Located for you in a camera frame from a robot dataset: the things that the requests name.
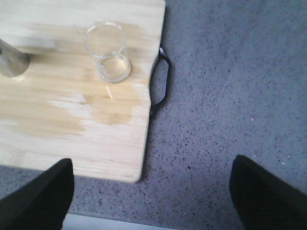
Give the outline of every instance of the wood grain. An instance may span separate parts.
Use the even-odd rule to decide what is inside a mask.
[[[137,182],[164,10],[164,0],[0,0],[0,37],[31,59],[21,76],[0,76],[0,164],[45,170],[68,157],[76,175]],[[83,46],[99,21],[127,33],[121,83],[103,81]]]

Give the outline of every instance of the black handle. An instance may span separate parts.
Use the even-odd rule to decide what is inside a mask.
[[[162,98],[161,101],[159,101],[156,104],[151,105],[149,118],[154,117],[154,115],[157,113],[157,111],[160,109],[160,107],[166,102],[167,97],[168,97],[172,63],[171,63],[171,60],[169,59],[169,57],[165,54],[165,51],[164,51],[162,46],[160,46],[160,48],[159,48],[159,55],[158,55],[158,60],[161,60],[161,59],[166,61],[167,64],[168,64],[166,84],[165,84],[165,93],[164,93],[164,97]]]

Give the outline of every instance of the empty glass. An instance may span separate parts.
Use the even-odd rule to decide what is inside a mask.
[[[104,80],[120,82],[130,74],[126,34],[120,25],[112,22],[94,24],[85,33],[84,46]]]

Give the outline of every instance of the glass rim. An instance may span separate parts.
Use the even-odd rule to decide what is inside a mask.
[[[96,29],[96,28],[98,28],[98,27],[100,27],[100,26],[114,26],[114,27],[116,27],[116,28],[118,28],[120,31],[121,31],[121,33],[122,33],[122,35],[123,35],[123,38],[124,38],[124,41],[123,41],[123,44],[121,45],[121,47],[120,47],[120,49],[119,50],[114,50],[111,54],[109,54],[109,55],[104,55],[104,54],[98,54],[98,53],[95,53],[92,49],[90,49],[89,48],[89,46],[88,46],[88,43],[87,43],[87,38],[88,38],[88,35],[90,34],[90,32],[91,31],[93,31],[94,29]],[[127,41],[127,36],[126,36],[126,33],[125,33],[125,31],[124,31],[124,29],[120,26],[120,25],[118,25],[118,24],[116,24],[116,23],[113,23],[113,22],[96,22],[96,23],[94,23],[93,25],[91,25],[86,31],[85,31],[85,33],[84,33],[84,47],[85,47],[85,49],[87,50],[87,52],[89,52],[92,56],[94,56],[95,58],[109,58],[109,57],[111,57],[111,56],[113,56],[114,54],[114,52],[116,52],[116,53],[121,53],[124,49],[125,49],[125,47],[126,47],[126,41]]]

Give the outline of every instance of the white floor strip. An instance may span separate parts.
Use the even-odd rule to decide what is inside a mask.
[[[62,230],[172,230],[118,220],[67,214]]]

